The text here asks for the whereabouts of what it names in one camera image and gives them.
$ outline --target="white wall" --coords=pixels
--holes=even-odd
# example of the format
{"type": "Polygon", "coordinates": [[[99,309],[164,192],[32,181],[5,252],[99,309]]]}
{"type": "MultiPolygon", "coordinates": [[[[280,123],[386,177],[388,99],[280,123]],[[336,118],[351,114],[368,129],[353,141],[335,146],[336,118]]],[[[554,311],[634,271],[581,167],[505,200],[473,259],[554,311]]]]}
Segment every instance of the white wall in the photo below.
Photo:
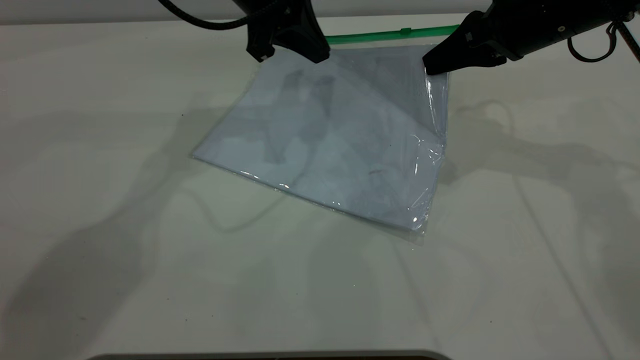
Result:
{"type": "MultiPolygon", "coordinates": [[[[175,0],[175,3],[207,19],[233,19],[242,15],[232,0],[175,0]]],[[[312,3],[316,15],[327,17],[467,13],[486,10],[491,0],[313,0],[312,3]]],[[[0,24],[172,18],[156,0],[0,0],[0,24]]]]}

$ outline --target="plastic wrap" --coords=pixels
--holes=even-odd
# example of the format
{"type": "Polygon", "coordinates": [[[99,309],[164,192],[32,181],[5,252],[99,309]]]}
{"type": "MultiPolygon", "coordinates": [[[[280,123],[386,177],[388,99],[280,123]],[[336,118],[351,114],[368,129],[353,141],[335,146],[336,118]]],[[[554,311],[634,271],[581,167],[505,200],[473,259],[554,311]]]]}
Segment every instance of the plastic wrap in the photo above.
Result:
{"type": "Polygon", "coordinates": [[[194,157],[338,211],[419,231],[444,158],[447,75],[432,45],[279,49],[194,157]]]}

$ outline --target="clear plastic bag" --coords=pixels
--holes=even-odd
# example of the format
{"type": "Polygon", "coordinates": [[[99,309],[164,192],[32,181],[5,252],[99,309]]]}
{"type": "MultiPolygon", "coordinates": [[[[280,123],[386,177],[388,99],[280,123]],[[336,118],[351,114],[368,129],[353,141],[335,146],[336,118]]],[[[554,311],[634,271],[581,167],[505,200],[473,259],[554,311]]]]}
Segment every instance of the clear plastic bag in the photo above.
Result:
{"type": "Polygon", "coordinates": [[[447,130],[447,75],[432,45],[279,49],[194,157],[338,211],[420,231],[447,130]]]}

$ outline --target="white table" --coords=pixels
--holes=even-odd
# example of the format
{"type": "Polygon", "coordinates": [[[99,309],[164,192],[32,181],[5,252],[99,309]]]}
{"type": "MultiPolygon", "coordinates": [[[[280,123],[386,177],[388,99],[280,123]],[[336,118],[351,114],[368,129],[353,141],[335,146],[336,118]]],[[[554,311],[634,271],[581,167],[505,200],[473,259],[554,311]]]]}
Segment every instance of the white table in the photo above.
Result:
{"type": "Polygon", "coordinates": [[[189,158],[257,66],[245,31],[0,27],[0,359],[640,357],[640,65],[622,40],[598,64],[557,44],[452,74],[446,166],[412,243],[189,158]]]}

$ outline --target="green zipper seal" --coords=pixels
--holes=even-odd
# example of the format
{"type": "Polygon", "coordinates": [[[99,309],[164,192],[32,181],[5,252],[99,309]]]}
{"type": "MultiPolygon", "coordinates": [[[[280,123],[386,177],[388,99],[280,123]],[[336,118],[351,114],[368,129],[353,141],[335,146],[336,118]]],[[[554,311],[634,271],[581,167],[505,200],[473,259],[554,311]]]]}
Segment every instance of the green zipper seal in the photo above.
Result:
{"type": "Polygon", "coordinates": [[[372,42],[385,40],[400,40],[406,38],[442,37],[451,35],[460,25],[439,26],[436,28],[412,29],[404,28],[398,31],[384,31],[382,33],[365,33],[349,35],[333,35],[326,37],[330,45],[354,44],[357,42],[372,42]]]}

